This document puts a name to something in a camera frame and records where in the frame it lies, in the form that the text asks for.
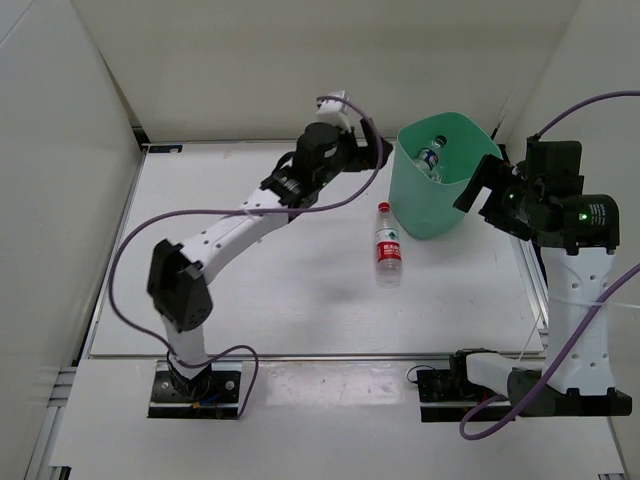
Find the crushed blue-label plastic bottle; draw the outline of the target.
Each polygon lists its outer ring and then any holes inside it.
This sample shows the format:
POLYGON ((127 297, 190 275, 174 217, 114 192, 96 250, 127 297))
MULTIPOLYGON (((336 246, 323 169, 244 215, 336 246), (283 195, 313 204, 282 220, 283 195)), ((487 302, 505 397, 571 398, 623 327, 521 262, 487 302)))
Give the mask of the crushed blue-label plastic bottle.
POLYGON ((426 174, 433 174, 437 172, 439 155, 439 148, 425 147, 416 153, 413 162, 420 171, 426 174))

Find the green plastic bin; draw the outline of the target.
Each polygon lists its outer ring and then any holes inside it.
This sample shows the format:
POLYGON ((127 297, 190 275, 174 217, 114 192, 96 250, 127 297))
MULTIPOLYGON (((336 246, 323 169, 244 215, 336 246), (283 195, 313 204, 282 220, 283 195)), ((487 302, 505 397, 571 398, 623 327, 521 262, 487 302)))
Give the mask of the green plastic bin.
POLYGON ((394 149, 389 203, 409 235, 426 240, 462 221, 464 213, 454 208, 453 203, 486 154, 501 156, 489 135, 460 113, 436 114, 400 129, 394 149), (430 147, 437 135, 447 138, 437 168, 442 171, 442 183, 432 181, 413 162, 416 153, 430 147))

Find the small black-cap plastic bottle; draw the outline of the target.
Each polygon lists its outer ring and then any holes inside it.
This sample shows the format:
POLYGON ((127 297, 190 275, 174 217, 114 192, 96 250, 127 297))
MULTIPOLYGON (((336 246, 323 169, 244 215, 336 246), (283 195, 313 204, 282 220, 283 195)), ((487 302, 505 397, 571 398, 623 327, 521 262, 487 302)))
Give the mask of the small black-cap plastic bottle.
POLYGON ((443 135, 437 135, 432 139, 430 148, 437 156, 439 156, 446 144, 447 138, 443 135))

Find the red-label plastic water bottle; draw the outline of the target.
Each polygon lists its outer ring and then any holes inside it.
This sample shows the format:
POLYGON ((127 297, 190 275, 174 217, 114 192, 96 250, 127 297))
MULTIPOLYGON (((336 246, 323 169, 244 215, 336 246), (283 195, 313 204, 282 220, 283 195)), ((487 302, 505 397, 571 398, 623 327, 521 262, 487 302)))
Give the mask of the red-label plastic water bottle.
POLYGON ((388 202, 381 202, 377 207, 374 247, 377 283, 385 288, 399 286, 402 277, 400 235, 388 202))

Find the clear blue-cap plastic bottle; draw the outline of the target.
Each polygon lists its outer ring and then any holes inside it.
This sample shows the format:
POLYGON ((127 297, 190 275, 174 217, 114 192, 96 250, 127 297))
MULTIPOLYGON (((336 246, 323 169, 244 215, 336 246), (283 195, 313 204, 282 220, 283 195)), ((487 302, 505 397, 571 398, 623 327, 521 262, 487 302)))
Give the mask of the clear blue-cap plastic bottle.
POLYGON ((444 177, 441 170, 438 170, 438 169, 428 170, 426 172, 426 175, 428 178, 430 178, 432 181, 436 183, 442 183, 444 181, 444 177))

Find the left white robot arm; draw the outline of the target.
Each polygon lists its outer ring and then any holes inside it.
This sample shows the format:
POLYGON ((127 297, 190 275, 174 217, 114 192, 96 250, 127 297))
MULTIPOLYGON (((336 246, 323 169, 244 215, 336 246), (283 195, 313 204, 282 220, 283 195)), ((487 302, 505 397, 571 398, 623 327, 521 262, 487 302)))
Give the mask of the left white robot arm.
POLYGON ((188 402, 216 395, 206 362, 203 323, 213 311, 209 285, 237 256, 263 236, 313 206, 320 191, 342 172, 373 170, 386 164, 392 146, 362 127, 366 143, 351 131, 314 122, 285 153, 271 174, 242 204, 239 215, 225 215, 199 234, 153 250, 147 292, 160 314, 171 347, 167 354, 170 382, 188 402))

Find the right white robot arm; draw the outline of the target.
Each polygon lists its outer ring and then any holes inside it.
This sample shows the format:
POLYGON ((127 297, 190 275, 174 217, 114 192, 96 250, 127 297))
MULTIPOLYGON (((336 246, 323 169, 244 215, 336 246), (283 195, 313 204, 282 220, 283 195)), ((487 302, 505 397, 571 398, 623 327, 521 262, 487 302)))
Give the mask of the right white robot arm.
POLYGON ((461 350, 449 387, 470 400, 484 388, 504 396, 524 416, 628 416, 608 348, 605 296, 620 244, 619 208, 607 194, 586 194, 577 141, 527 141, 512 165, 487 154, 454 206, 468 212, 482 189, 484 220, 540 249, 547 278, 546 359, 535 368, 496 352, 461 350))

